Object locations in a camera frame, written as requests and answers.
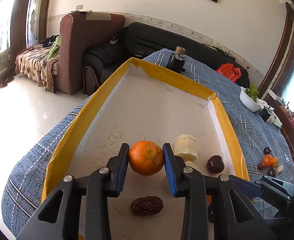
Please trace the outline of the patterned blanket couch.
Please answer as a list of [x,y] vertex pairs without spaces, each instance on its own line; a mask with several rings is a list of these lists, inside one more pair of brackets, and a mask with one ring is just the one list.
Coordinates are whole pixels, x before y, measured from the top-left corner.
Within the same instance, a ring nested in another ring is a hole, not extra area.
[[61,36],[53,35],[16,56],[15,73],[24,74],[39,87],[54,92],[54,75],[59,70]]

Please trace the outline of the red date in tray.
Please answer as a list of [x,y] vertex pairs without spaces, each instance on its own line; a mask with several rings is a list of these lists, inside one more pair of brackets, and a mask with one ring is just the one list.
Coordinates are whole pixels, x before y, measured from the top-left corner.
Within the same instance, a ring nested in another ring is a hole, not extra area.
[[151,216],[158,214],[164,207],[163,201],[158,196],[137,198],[131,202],[131,213],[135,216]]

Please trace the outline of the large orange with leaf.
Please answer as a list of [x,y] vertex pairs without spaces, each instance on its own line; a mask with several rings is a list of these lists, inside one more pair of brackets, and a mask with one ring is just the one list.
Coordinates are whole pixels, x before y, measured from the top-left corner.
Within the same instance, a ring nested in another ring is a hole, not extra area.
[[162,149],[152,141],[136,142],[129,151],[131,169],[141,176],[152,176],[164,166]]

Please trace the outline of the black box holder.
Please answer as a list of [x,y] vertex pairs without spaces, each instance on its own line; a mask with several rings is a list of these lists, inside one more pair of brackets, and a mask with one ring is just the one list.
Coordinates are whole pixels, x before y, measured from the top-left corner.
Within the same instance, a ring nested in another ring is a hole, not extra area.
[[259,109],[258,112],[264,122],[266,122],[271,116],[269,109],[266,107]]

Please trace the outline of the white peeled fruit chunk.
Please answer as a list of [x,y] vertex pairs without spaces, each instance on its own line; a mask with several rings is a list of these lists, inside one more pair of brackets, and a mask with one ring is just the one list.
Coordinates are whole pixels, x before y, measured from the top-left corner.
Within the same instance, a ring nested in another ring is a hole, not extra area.
[[278,168],[276,168],[276,169],[275,169],[276,174],[279,174],[280,172],[282,172],[283,169],[284,169],[284,166],[283,166],[283,165],[281,165],[281,166],[279,166]]

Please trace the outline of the dark plum behind orange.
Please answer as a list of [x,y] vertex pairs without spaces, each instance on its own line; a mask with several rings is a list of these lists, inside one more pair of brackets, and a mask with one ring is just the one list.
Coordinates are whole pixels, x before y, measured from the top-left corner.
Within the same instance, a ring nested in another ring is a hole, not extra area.
[[270,177],[275,177],[276,176],[276,170],[275,168],[271,167],[268,169],[267,175]]

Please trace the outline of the yellow-orange mandarin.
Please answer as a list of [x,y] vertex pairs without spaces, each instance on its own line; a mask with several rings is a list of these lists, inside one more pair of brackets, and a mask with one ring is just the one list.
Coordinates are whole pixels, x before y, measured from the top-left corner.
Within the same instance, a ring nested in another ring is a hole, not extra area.
[[278,158],[273,156],[272,158],[272,167],[275,168],[278,165]]

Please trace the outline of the black leather sofa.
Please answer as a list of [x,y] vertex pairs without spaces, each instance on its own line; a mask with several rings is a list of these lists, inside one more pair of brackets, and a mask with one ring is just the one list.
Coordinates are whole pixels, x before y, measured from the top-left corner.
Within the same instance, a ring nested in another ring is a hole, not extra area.
[[133,22],[124,27],[112,40],[88,47],[82,55],[83,93],[93,94],[125,61],[131,57],[144,59],[161,49],[186,49],[186,55],[217,70],[222,64],[230,63],[241,70],[236,84],[249,87],[249,74],[226,52],[196,42],[187,37]]

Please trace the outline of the yellow cardboard tray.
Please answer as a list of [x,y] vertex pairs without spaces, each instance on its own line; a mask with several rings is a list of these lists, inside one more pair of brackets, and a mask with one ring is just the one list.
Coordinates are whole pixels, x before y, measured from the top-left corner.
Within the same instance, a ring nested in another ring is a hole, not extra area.
[[[208,159],[220,155],[224,174],[249,178],[218,94],[198,80],[130,59],[91,96],[59,141],[47,166],[42,196],[47,197],[67,174],[81,178],[106,166],[123,143],[133,146],[152,141],[174,146],[181,134],[195,137],[195,164],[202,174],[208,174]],[[185,200],[172,196],[165,178],[165,170],[152,176],[127,170],[120,196],[108,198],[113,239],[181,238]],[[163,209],[151,216],[131,213],[131,202],[147,196],[158,196]]]

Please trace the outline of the white and green cloth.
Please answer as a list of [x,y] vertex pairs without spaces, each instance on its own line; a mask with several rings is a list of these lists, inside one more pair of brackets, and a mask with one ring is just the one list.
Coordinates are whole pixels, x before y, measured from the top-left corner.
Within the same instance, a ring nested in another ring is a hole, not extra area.
[[269,109],[271,116],[267,121],[272,123],[273,125],[275,125],[277,128],[280,129],[282,127],[282,122],[279,120],[278,116],[275,114],[274,108],[271,107],[270,105],[268,105],[268,103],[266,101],[261,100],[261,99],[257,99],[257,103],[260,105],[260,108],[266,107]]

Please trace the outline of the red plastic bag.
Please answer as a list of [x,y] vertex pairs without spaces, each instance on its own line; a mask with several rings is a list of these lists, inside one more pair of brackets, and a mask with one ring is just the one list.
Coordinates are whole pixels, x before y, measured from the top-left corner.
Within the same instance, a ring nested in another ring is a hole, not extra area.
[[236,82],[241,76],[241,70],[238,67],[234,67],[231,63],[222,64],[217,70],[217,73],[223,75],[232,82]]

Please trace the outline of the red jujube date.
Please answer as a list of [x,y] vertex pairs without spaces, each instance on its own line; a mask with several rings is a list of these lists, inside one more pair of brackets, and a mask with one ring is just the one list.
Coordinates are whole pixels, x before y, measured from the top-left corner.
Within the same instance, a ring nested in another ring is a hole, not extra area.
[[264,163],[260,162],[260,163],[257,165],[257,168],[258,168],[259,170],[263,170],[263,169],[265,168]]

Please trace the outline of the wooden door with glass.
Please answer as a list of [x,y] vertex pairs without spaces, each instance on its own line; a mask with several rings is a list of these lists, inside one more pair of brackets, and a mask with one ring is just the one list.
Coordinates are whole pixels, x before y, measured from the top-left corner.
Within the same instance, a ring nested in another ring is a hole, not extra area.
[[0,85],[14,75],[22,50],[45,38],[49,0],[0,0]]

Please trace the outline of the black bottle with cork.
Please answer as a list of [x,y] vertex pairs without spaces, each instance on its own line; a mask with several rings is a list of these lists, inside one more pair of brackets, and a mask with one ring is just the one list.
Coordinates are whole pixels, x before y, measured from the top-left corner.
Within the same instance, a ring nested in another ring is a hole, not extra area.
[[186,59],[183,56],[185,54],[185,51],[186,49],[183,47],[176,47],[175,52],[172,53],[168,59],[166,68],[178,74],[184,73],[184,64],[186,62]]

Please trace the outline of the green lettuce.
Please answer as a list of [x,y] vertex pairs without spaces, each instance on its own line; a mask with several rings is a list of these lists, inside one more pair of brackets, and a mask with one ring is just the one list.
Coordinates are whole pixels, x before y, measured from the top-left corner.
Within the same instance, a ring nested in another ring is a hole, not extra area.
[[253,83],[251,83],[249,87],[245,89],[245,92],[253,101],[257,102],[259,92]]

